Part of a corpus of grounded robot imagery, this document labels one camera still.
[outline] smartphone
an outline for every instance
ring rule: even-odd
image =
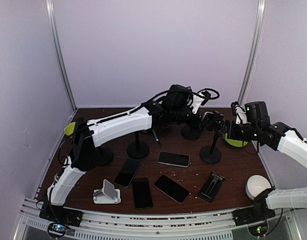
[[[154,186],[180,204],[182,204],[189,195],[187,189],[183,188],[165,175],[162,175],[154,183]]]
[[[115,178],[114,183],[121,187],[128,188],[139,166],[140,161],[128,158]]]
[[[161,151],[158,157],[158,163],[187,168],[189,167],[190,157],[188,155]]]
[[[148,178],[134,179],[132,181],[132,191],[135,209],[151,209],[153,207]]]

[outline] bowl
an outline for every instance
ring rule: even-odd
[[[254,198],[264,190],[271,188],[272,186],[270,182],[265,177],[261,175],[253,175],[248,179],[247,184],[245,185],[245,192],[251,200],[254,200]]]

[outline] white wall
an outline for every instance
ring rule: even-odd
[[[34,197],[71,107],[45,0],[0,0],[0,240]]]
[[[265,101],[271,122],[295,127],[307,137],[307,0],[270,0],[247,101]],[[276,187],[307,186],[307,170],[268,147],[260,154]],[[307,240],[307,211],[298,211]]]
[[[78,107],[131,107],[169,89],[237,100],[257,0],[58,0],[61,49]]]

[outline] wooden tabletop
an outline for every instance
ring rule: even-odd
[[[98,119],[125,110],[125,108],[79,109],[74,119],[79,117],[84,117],[86,120]],[[229,108],[201,109],[203,112],[214,110],[222,113],[226,119],[233,118]],[[121,203],[119,204],[107,205],[93,202],[94,189],[101,189],[104,179],[114,183],[118,172],[126,159],[129,158],[127,146],[134,141],[134,134],[128,134],[104,144],[104,147],[113,150],[113,161],[107,166],[97,167],[82,176],[68,195],[65,206],[120,214],[183,214],[241,208],[251,205],[252,201],[245,192],[248,178],[252,175],[262,175],[268,179],[264,166],[258,155],[255,154],[256,151],[252,144],[249,143],[245,147],[246,151],[253,153],[248,154],[242,147],[230,146],[224,140],[219,139],[217,147],[221,151],[222,158],[219,163],[207,164],[200,159],[199,151],[202,147],[211,145],[214,133],[205,131],[199,139],[188,140],[181,135],[182,127],[183,125],[171,125],[167,129],[157,129],[162,147],[159,147],[152,136],[140,135],[140,140],[149,144],[150,153],[146,158],[140,160],[141,165],[135,178],[147,177],[149,179],[153,208],[135,209],[132,186],[129,188],[116,186],[121,190]],[[70,144],[64,145],[61,155],[66,155],[69,149]],[[189,155],[189,167],[183,168],[157,163],[158,155],[161,151]],[[42,183],[38,199],[42,198],[42,194],[52,184],[54,175],[60,169],[61,166],[57,157],[54,157]],[[198,197],[198,192],[210,176],[211,171],[225,177],[225,182],[213,203],[208,203]],[[186,188],[190,192],[189,197],[180,204],[156,189],[154,182],[161,175],[166,175]]]

